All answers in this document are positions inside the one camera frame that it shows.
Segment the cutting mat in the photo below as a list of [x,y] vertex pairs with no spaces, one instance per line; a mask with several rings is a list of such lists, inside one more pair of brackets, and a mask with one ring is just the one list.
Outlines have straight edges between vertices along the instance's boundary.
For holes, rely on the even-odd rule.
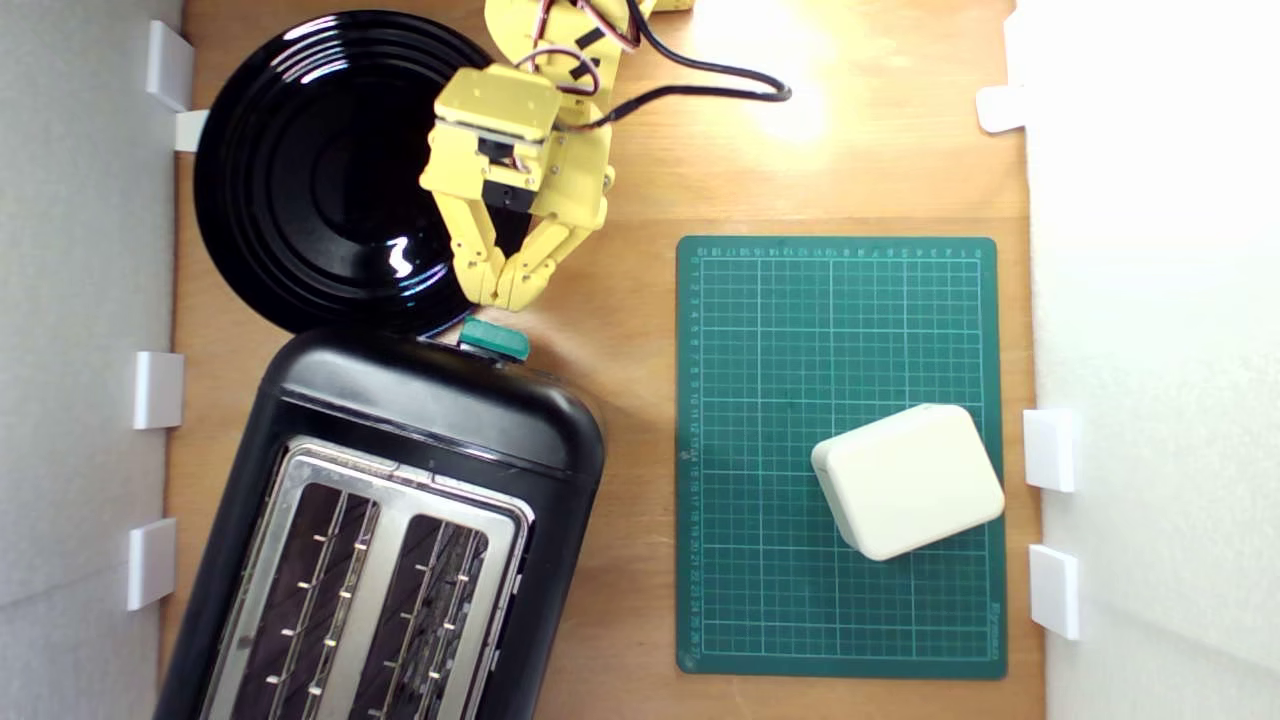
[[995,243],[686,237],[678,334],[680,666],[1004,676],[1004,519],[874,562],[809,464],[823,438],[951,402],[1002,477]]

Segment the toaster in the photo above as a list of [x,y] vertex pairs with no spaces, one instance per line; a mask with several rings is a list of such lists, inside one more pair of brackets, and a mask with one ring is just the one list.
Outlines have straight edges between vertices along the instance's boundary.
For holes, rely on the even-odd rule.
[[604,433],[494,347],[328,328],[279,351],[155,720],[532,716]]

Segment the robotic arm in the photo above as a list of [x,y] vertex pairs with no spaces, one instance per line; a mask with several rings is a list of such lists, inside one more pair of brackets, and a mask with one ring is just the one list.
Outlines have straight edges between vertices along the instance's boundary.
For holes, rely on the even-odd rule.
[[[791,90],[741,68],[685,58],[649,29],[653,12],[694,0],[488,0],[485,22],[512,65],[465,68],[435,101],[430,160],[420,184],[431,192],[466,296],[524,310],[556,268],[600,229],[613,184],[611,123],[667,95],[782,101]],[[663,86],[611,106],[618,63],[648,40],[668,59],[763,82],[773,92]],[[506,258],[489,206],[530,213],[532,231]]]

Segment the white bracket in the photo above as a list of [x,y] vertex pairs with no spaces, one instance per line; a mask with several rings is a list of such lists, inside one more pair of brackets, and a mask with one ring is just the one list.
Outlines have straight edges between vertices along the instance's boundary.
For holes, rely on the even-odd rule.
[[1024,410],[1027,484],[1075,492],[1080,471],[1080,423],[1070,410]]
[[147,37],[147,92],[174,113],[191,109],[196,49],[160,20]]
[[1027,124],[1027,58],[1029,53],[1027,10],[1005,18],[1005,65],[1007,85],[983,87],[975,104],[978,124],[988,133],[1001,133]]
[[178,521],[173,518],[129,530],[129,596],[141,610],[172,593],[177,583]]
[[1080,639],[1080,564],[1043,544],[1029,551],[1032,620],[1069,641]]
[[173,118],[173,149],[178,152],[195,152],[200,147],[200,133],[205,132],[209,110],[187,110]]
[[182,424],[186,357],[175,352],[138,352],[133,386],[133,429]]

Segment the wooden surface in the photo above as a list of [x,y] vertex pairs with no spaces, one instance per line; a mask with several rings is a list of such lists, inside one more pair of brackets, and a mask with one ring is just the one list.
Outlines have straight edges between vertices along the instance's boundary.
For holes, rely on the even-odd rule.
[[[196,104],[259,44],[337,9],[324,0],[187,0]],[[493,47],[481,0],[390,1]],[[973,96],[1004,81],[1012,0],[699,0],[660,17],[673,46],[778,74],[785,105],[668,100],[621,123],[611,217],[530,310],[486,313],[529,332],[531,364],[605,401],[609,465],[547,674],[543,719],[1043,717],[1043,646],[1028,619],[1027,546],[1038,498],[1023,483],[1020,414],[1032,405],[1027,187],[1020,135],[987,137]],[[773,59],[765,61],[765,51]],[[652,51],[617,97],[698,79]],[[178,169],[175,345],[187,416],[173,433],[168,514],[179,519],[180,612],[259,378],[285,334],[223,283],[201,245],[189,158]],[[675,249],[689,233],[977,233],[1000,247],[1010,673],[984,682],[684,675],[675,662]]]

